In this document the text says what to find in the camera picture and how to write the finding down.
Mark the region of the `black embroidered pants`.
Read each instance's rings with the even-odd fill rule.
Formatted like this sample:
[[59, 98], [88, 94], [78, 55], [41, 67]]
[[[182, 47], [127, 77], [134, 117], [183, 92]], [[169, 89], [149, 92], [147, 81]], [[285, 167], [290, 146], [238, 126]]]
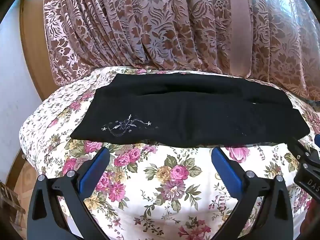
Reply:
[[287, 95], [239, 78], [118, 74], [95, 91], [72, 139], [173, 147], [283, 143], [310, 129]]

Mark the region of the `floral quilt bedspread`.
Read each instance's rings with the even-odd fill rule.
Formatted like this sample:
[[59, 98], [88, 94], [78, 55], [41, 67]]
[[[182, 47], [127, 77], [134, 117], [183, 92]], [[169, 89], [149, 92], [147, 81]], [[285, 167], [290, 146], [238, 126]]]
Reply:
[[111, 239], [210, 239], [236, 205], [211, 162], [211, 147], [177, 148], [75, 140], [71, 133], [95, 91], [117, 74], [142, 69], [107, 67], [54, 92], [25, 120], [20, 145], [39, 174], [77, 170], [104, 146], [110, 163], [85, 204]]

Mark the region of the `pink brown floral curtain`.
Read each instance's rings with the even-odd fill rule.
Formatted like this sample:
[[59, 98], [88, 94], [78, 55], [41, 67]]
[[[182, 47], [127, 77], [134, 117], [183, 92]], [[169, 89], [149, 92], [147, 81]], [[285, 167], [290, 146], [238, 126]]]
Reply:
[[44, 0], [54, 82], [96, 68], [199, 70], [319, 100], [319, 22], [305, 0]]

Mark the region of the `wooden door frame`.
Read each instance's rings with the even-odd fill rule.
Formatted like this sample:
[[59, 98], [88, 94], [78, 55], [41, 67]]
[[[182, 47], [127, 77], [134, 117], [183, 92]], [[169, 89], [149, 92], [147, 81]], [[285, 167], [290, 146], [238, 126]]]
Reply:
[[35, 89], [43, 101], [58, 89], [50, 68], [43, 19], [43, 0], [21, 0], [20, 37], [25, 62]]

